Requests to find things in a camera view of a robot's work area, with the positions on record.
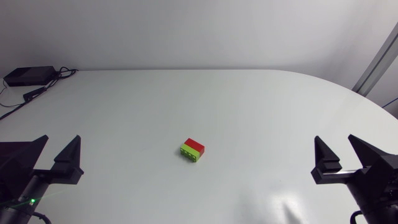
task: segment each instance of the cable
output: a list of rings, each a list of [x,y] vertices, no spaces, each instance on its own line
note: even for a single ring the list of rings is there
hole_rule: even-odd
[[[390,105],[390,103],[388,103],[388,104],[382,106],[381,108],[385,108],[386,106]]]
[[[77,69],[69,69],[69,68],[67,68],[67,67],[61,67],[60,70],[58,71],[57,76],[56,76],[53,80],[51,80],[50,83],[49,83],[47,86],[37,89],[37,90],[40,90],[40,91],[37,92],[37,93],[36,93],[37,90],[34,90],[34,91],[29,92],[29,93],[34,93],[34,95],[29,96],[28,98],[25,98],[25,97],[24,97],[24,98],[25,98],[25,102],[20,103],[20,104],[17,104],[17,105],[11,105],[11,106],[6,106],[6,105],[0,104],[1,106],[4,106],[4,107],[14,107],[14,106],[17,106],[17,107],[14,108],[12,111],[10,111],[10,112],[5,113],[4,115],[2,115],[2,116],[0,117],[0,120],[6,118],[7,116],[9,116],[10,114],[12,114],[13,112],[15,112],[15,111],[21,109],[23,106],[25,106],[26,104],[30,103],[32,100],[34,100],[34,99],[36,99],[37,97],[39,97],[41,94],[43,94],[43,93],[46,92],[48,89],[50,89],[51,87],[53,87],[59,80],[69,78],[69,77],[71,77],[72,75],[74,75],[77,71],[78,71]],[[70,74],[69,74],[69,75],[62,76],[62,73],[65,73],[65,72],[70,72]]]
[[[0,94],[7,88],[6,84],[4,83],[4,80],[2,80],[2,85],[4,85],[4,88],[0,91]]]
[[[349,223],[350,223],[350,224],[356,224],[355,217],[357,217],[358,215],[362,215],[362,212],[361,212],[361,211],[356,211],[356,212],[354,212],[354,213],[351,215],[351,218],[349,218]]]
[[[40,214],[39,212],[34,212],[32,215],[38,217],[39,219],[43,219],[45,224],[51,224],[51,221],[49,220],[49,218],[47,218],[43,214]]]

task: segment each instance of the metal pole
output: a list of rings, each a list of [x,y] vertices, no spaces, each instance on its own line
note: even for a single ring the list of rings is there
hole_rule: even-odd
[[[398,23],[387,37],[385,43],[381,46],[375,58],[369,64],[361,78],[355,84],[353,91],[366,96],[384,72],[390,67],[391,63],[398,55]]]

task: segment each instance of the white table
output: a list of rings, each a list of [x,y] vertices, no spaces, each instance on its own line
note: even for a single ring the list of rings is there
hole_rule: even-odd
[[[36,210],[54,224],[349,223],[359,208],[346,186],[312,179],[314,137],[358,169],[349,134],[398,154],[397,133],[362,96],[276,70],[78,72],[0,121],[0,141],[49,136],[36,169],[81,136],[85,174],[51,185]],[[206,147],[197,163],[179,154],[186,138]]]

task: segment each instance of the black cable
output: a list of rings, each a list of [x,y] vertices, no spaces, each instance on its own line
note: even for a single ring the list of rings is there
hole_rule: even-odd
[[[390,103],[393,103],[395,100],[398,100],[398,97],[397,97],[396,99],[394,99],[394,100],[390,101]],[[386,104],[386,105],[382,106],[381,108],[385,108],[386,106],[390,105],[390,103],[388,103],[388,104]]]
[[[51,224],[51,221],[49,220],[49,218],[47,218],[45,215],[40,214],[39,212],[34,212],[33,216],[38,217],[39,219],[43,219],[45,224]]]
[[[25,102],[23,102],[23,103],[21,103],[21,104],[12,105],[12,106],[6,106],[6,105],[0,104],[1,106],[5,106],[5,107],[14,107],[14,106],[17,106],[17,107],[14,108],[12,111],[10,111],[10,112],[8,112],[8,113],[2,115],[2,116],[0,117],[0,120],[6,118],[7,116],[9,116],[10,114],[12,114],[13,112],[15,112],[15,111],[21,109],[23,106],[25,106],[26,104],[30,103],[32,100],[34,100],[34,99],[36,99],[37,97],[39,97],[41,94],[43,94],[43,93],[44,93],[45,91],[47,91],[49,88],[53,87],[59,80],[65,79],[65,78],[69,78],[69,77],[71,77],[72,75],[74,75],[77,71],[78,71],[77,69],[69,69],[69,68],[67,68],[67,67],[61,67],[60,70],[58,71],[57,76],[56,76],[53,80],[51,80],[50,83],[49,83],[46,87],[44,87],[43,90],[42,90],[41,92],[39,92],[37,95],[33,96],[33,97],[30,98],[29,100],[27,100],[27,101],[25,101]],[[70,74],[63,77],[63,76],[62,76],[62,73],[65,73],[65,72],[70,72]]]
[[[10,105],[10,106],[4,105],[4,104],[1,104],[1,103],[0,103],[0,106],[3,106],[3,107],[15,107],[15,106],[19,106],[19,105],[21,105],[21,103],[19,103],[19,104],[17,104],[17,105]]]
[[[6,84],[4,83],[4,80],[2,80],[2,85],[4,85],[4,88],[0,91],[0,94],[7,88]]]
[[[350,224],[356,224],[355,217],[357,217],[358,215],[362,215],[362,212],[361,212],[361,211],[356,211],[356,212],[354,212],[354,213],[351,215],[351,218],[349,218],[349,223],[350,223]]]

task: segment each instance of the green lego brick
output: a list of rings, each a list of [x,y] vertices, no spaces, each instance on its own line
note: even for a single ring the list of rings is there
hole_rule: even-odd
[[[197,160],[199,160],[200,152],[192,149],[191,147],[187,146],[186,144],[183,144],[181,146],[180,152],[183,156],[189,158],[192,162],[196,162]]]

